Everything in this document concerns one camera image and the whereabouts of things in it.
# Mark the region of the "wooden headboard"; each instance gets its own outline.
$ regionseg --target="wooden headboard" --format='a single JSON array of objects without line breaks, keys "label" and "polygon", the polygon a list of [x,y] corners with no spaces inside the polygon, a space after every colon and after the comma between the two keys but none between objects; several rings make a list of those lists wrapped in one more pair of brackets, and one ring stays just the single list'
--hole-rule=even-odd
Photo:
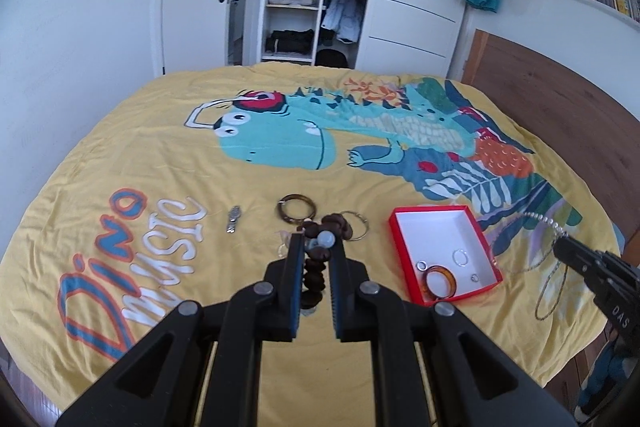
[{"label": "wooden headboard", "polygon": [[562,157],[622,230],[625,258],[640,264],[640,121],[572,70],[480,30],[462,83]]}]

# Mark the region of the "brown bangle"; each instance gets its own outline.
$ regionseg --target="brown bangle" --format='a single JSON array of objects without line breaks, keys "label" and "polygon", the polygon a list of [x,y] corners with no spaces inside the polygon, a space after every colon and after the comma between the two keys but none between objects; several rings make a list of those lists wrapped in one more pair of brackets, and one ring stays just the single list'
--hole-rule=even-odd
[{"label": "brown bangle", "polygon": [[[429,276],[430,273],[442,273],[444,275],[444,277],[447,278],[447,282],[449,283],[449,295],[436,295],[431,288],[429,288],[429,281],[427,279],[427,277]],[[433,266],[428,267],[428,269],[424,272],[424,287],[422,288],[422,291],[428,296],[428,298],[430,298],[430,300],[432,301],[436,301],[439,299],[449,299],[450,297],[453,297],[453,295],[456,294],[456,291],[458,289],[458,284],[456,283],[456,278],[454,277],[454,275],[452,274],[452,272],[445,268],[444,266],[439,266],[437,264],[434,264]]]},{"label": "brown bangle", "polygon": [[[300,200],[308,204],[310,208],[309,215],[306,217],[289,216],[284,211],[284,205],[285,203],[287,203],[287,201],[291,201],[291,200]],[[316,212],[317,212],[316,204],[311,200],[311,198],[307,198],[302,194],[288,194],[287,196],[284,196],[280,201],[278,201],[278,204],[276,205],[276,210],[278,211],[278,215],[280,216],[280,219],[292,225],[302,225],[305,219],[314,219],[314,217],[316,217]]]}]

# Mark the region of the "wooden floor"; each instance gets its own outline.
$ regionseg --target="wooden floor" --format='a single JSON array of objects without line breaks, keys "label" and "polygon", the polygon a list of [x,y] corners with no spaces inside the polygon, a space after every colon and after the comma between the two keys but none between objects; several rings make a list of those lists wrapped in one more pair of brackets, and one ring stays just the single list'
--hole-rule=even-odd
[{"label": "wooden floor", "polygon": [[[564,369],[545,387],[571,413],[575,410],[580,384],[587,377],[591,364],[606,344],[608,338],[609,330],[607,329],[591,345],[571,359]],[[41,427],[54,427],[56,420],[60,416],[60,411],[16,367],[11,357],[6,358],[9,359],[8,363],[0,359],[0,370],[6,375],[15,394],[17,394],[29,413],[31,413],[31,416]]]}]

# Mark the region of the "bedding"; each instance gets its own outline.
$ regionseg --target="bedding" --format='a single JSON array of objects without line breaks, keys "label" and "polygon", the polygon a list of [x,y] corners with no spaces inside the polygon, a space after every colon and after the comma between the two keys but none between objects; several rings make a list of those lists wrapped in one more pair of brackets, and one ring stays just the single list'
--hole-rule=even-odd
[{"label": "bedding", "polygon": [[[504,282],[460,309],[541,385],[604,327],[571,272],[550,318],[534,318],[555,261],[522,270],[552,237],[520,212],[620,253],[602,207],[545,143],[470,86],[274,62],[157,79],[68,154],[0,263],[0,337],[65,408],[183,299],[208,305],[259,280],[294,230],[276,202],[295,192],[319,216],[366,216],[369,234],[346,253],[404,298],[393,208],[467,204]],[[541,314],[561,285],[558,270]],[[327,299],[293,344],[264,346],[260,393],[263,426],[374,423],[369,349],[338,344]]]}]

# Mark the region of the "folded dark clothes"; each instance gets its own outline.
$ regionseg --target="folded dark clothes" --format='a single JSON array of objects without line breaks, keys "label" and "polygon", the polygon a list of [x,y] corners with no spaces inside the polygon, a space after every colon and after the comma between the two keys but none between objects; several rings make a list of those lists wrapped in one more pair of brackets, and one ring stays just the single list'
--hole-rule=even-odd
[{"label": "folded dark clothes", "polygon": [[314,31],[297,32],[293,30],[276,30],[267,38],[265,50],[278,53],[311,53],[314,42]]}]

